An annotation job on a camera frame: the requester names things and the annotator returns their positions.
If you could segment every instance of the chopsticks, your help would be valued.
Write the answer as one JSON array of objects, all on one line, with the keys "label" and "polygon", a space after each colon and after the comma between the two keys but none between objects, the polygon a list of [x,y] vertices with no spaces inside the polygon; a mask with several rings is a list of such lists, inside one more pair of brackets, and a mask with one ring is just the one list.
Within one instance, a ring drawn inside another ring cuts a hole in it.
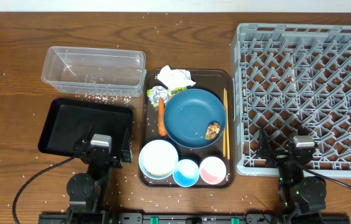
[{"label": "chopsticks", "polygon": [[[227,108],[225,107],[226,102],[227,102],[227,91],[226,91],[226,89],[224,89],[223,103],[224,103],[225,112],[227,113]],[[227,156],[227,154],[225,153],[225,151],[227,150],[227,146],[225,145],[226,141],[227,141],[226,138],[227,138],[227,132],[226,132],[226,130],[224,130],[224,133],[223,133],[223,157]]]},{"label": "chopsticks", "polygon": [[230,159],[230,128],[229,128],[229,119],[228,119],[228,93],[227,90],[224,89],[224,108],[225,114],[227,114],[227,124],[225,127],[225,131],[223,134],[223,156],[225,157],[225,149],[227,149],[228,159]]}]

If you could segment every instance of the food scrap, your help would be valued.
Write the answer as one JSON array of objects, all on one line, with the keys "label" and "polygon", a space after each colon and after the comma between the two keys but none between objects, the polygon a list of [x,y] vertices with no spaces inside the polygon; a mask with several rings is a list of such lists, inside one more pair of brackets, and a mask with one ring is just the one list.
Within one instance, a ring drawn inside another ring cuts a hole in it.
[{"label": "food scrap", "polygon": [[187,90],[187,87],[177,87],[172,90],[168,90],[163,86],[154,86],[152,89],[147,90],[146,95],[149,98],[149,101],[153,105],[154,108],[157,108],[159,105],[159,98],[163,99],[164,104],[167,102],[177,93]]},{"label": "food scrap", "polygon": [[220,132],[221,127],[218,122],[212,122],[206,129],[205,139],[206,140],[214,140],[218,133]]}]

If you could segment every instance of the white bowl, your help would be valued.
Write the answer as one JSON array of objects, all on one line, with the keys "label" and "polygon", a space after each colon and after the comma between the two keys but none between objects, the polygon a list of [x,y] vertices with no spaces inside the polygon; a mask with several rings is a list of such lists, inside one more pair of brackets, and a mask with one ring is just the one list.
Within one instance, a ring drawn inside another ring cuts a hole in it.
[{"label": "white bowl", "polygon": [[143,174],[154,180],[169,177],[178,162],[176,148],[165,140],[147,143],[139,153],[139,168]]},{"label": "white bowl", "polygon": [[208,184],[219,184],[227,174],[225,163],[214,156],[204,159],[199,166],[200,177]]}]

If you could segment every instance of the wooden chopstick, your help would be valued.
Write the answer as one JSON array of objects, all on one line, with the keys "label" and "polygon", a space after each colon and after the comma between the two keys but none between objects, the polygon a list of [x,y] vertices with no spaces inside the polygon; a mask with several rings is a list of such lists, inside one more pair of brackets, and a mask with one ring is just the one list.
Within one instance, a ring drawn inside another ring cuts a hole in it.
[{"label": "wooden chopstick", "polygon": [[228,154],[228,159],[230,159],[230,122],[228,119],[228,93],[225,90],[225,113],[227,114],[227,129],[226,129],[226,138],[227,138],[227,154]]},{"label": "wooden chopstick", "polygon": [[[227,91],[226,91],[226,89],[224,89],[223,101],[224,101],[223,102],[224,103],[224,109],[227,112],[227,109],[225,107],[225,102],[227,102]],[[227,132],[224,130],[224,132],[223,132],[223,157],[226,156],[226,154],[225,154],[225,149],[227,148],[227,146],[225,145],[226,138],[227,138]]]}]

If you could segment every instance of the wooden table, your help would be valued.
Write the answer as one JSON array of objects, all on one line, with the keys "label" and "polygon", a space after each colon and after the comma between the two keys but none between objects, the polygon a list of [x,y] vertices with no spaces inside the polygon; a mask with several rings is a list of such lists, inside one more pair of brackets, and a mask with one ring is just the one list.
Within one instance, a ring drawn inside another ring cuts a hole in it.
[{"label": "wooden table", "polygon": [[[60,96],[85,99],[60,94],[41,81],[49,47],[141,50],[146,54],[147,71],[169,64],[229,73],[229,43],[241,22],[351,25],[351,14],[0,12],[0,223],[13,223],[12,201],[28,178],[65,159],[37,150],[51,101]],[[142,100],[133,98],[130,104],[135,123],[141,123]],[[143,186],[136,177],[140,131],[134,125],[134,161],[113,173],[108,189],[113,194],[106,199],[108,205],[148,213],[225,214],[281,207],[277,178],[237,175],[233,185],[225,190]],[[42,212],[66,210],[66,184],[74,173],[86,169],[85,164],[75,160],[33,181],[18,202],[21,223],[37,223]],[[351,180],[344,181],[351,185]],[[351,190],[328,182],[327,192],[325,212],[347,213],[351,218]]]}]

